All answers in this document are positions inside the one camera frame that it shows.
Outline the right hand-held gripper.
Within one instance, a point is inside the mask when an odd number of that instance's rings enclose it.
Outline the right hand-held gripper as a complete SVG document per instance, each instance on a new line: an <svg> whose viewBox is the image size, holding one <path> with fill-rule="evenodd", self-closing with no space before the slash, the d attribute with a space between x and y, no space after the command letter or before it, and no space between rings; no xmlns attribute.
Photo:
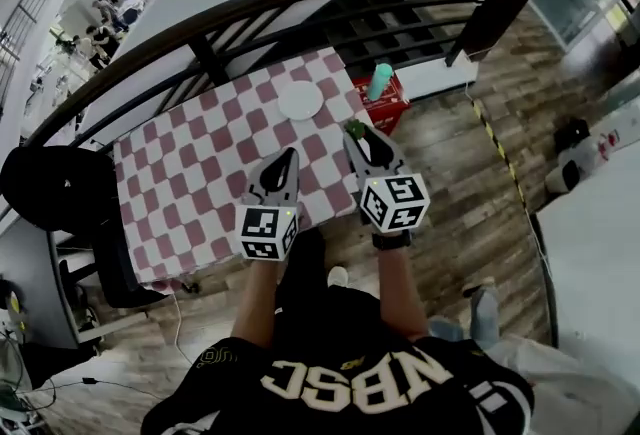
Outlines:
<svg viewBox="0 0 640 435"><path fill-rule="evenodd" d="M363 225L380 233L416 229L430 205L423 177L413 173L396 143L384 132L368 127L369 164L358 139L343 130L343 147L356 174L357 200Z"/></svg>

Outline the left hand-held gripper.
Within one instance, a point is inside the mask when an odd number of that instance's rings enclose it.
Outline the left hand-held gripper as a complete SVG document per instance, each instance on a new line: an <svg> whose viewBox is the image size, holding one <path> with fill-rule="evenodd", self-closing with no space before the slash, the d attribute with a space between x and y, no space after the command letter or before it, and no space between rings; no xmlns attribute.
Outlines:
<svg viewBox="0 0 640 435"><path fill-rule="evenodd" d="M299 154L294 147L265 158L250 173L235 208L235 238L249 260L284 261L299 233Z"/></svg>

